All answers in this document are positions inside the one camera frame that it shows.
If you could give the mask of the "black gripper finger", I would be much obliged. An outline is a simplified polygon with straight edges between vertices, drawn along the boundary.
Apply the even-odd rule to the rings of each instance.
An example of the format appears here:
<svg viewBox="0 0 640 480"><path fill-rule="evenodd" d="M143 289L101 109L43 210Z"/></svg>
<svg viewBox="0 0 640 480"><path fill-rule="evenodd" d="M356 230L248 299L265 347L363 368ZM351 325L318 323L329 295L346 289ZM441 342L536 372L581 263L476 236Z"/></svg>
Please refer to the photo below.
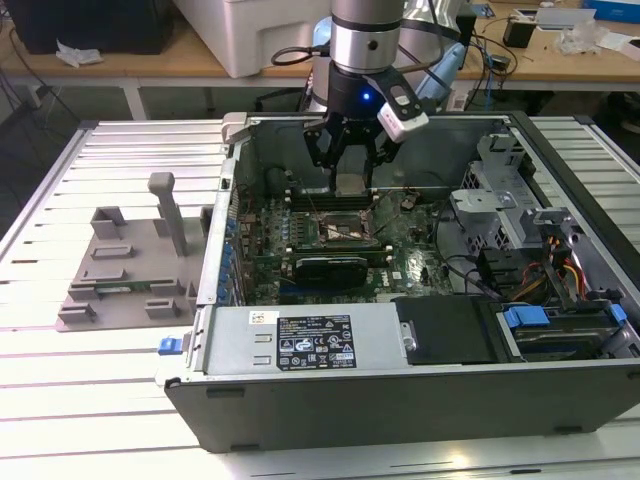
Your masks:
<svg viewBox="0 0 640 480"><path fill-rule="evenodd" d="M337 189L337 167L348 141L351 139L348 119L342 115L329 115L321 122L309 125L304 140L314 166L329 172L329 189Z"/></svg>
<svg viewBox="0 0 640 480"><path fill-rule="evenodd" d="M381 125L373 122L364 123L363 135L366 151L363 180L364 186L370 188L374 169L384 163L391 163L400 149L400 144L394 142Z"/></svg>

